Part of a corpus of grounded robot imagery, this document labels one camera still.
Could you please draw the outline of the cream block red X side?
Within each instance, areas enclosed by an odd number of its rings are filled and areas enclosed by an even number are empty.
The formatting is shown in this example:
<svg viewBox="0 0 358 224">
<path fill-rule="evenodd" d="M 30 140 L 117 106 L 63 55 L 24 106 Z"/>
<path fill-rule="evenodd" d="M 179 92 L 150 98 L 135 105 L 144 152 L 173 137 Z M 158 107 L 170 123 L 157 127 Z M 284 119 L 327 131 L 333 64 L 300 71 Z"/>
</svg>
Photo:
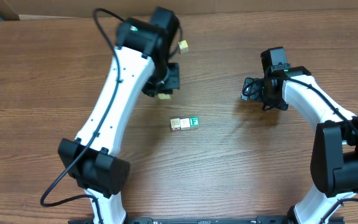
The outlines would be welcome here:
<svg viewBox="0 0 358 224">
<path fill-rule="evenodd" d="M 181 130 L 180 118 L 171 119 L 170 126 L 172 131 Z"/>
</svg>

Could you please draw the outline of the plain cream block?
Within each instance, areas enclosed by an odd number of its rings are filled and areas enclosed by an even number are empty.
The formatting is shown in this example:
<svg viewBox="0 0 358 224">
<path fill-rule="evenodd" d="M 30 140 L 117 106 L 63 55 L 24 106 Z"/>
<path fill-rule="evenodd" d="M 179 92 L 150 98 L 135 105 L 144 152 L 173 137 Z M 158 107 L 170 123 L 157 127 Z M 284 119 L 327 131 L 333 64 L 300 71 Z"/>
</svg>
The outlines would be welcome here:
<svg viewBox="0 0 358 224">
<path fill-rule="evenodd" d="M 180 119 L 180 129 L 181 130 L 189 130 L 191 129 L 190 119 L 184 118 Z"/>
</svg>

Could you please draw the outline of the cream picture block yellow side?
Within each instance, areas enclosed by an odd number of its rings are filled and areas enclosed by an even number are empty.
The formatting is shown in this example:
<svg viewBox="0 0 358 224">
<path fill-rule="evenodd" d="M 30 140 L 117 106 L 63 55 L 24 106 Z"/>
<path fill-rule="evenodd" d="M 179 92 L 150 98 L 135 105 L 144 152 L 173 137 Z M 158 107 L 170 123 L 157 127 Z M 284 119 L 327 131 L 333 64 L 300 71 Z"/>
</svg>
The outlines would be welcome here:
<svg viewBox="0 0 358 224">
<path fill-rule="evenodd" d="M 159 93 L 157 96 L 160 100 L 170 100 L 171 99 L 171 96 L 169 94 Z"/>
</svg>

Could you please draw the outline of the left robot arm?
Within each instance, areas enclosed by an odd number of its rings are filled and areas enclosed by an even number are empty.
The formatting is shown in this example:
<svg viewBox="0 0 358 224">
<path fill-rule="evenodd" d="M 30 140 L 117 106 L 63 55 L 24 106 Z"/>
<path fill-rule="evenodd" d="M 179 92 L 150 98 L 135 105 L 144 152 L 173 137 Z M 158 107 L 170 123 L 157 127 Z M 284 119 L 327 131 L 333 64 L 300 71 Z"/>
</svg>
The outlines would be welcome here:
<svg viewBox="0 0 358 224">
<path fill-rule="evenodd" d="M 118 158 L 127 122 L 140 93 L 172 94 L 180 87 L 179 65 L 170 46 L 180 21 L 157 7 L 149 22 L 128 18 L 119 24 L 108 77 L 96 105 L 74 140 L 62 139 L 58 154 L 93 209 L 86 223 L 125 223 L 121 190 L 130 164 Z"/>
</svg>

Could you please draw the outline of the green F letter block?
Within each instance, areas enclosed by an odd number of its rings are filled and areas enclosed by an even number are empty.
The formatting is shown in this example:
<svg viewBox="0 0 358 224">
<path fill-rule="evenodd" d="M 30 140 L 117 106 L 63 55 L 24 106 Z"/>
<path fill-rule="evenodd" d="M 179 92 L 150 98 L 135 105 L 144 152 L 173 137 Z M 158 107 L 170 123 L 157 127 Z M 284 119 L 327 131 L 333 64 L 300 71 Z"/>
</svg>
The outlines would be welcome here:
<svg viewBox="0 0 358 224">
<path fill-rule="evenodd" d="M 200 120 L 199 117 L 190 117 L 190 128 L 191 129 L 198 129 L 200 126 Z"/>
</svg>

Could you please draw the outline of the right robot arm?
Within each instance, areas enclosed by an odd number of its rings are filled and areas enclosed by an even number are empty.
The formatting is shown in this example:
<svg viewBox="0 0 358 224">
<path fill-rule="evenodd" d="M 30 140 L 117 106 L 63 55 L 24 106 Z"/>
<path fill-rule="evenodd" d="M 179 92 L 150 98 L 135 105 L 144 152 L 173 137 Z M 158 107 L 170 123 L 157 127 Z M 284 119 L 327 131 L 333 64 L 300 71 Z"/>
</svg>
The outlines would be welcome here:
<svg viewBox="0 0 358 224">
<path fill-rule="evenodd" d="M 263 78 L 244 80 L 241 98 L 262 110 L 294 107 L 314 131 L 310 163 L 313 185 L 285 216 L 257 217 L 257 223 L 344 223 L 334 217 L 346 202 L 358 202 L 358 116 L 326 94 L 311 72 L 293 67 L 283 47 L 260 54 Z"/>
</svg>

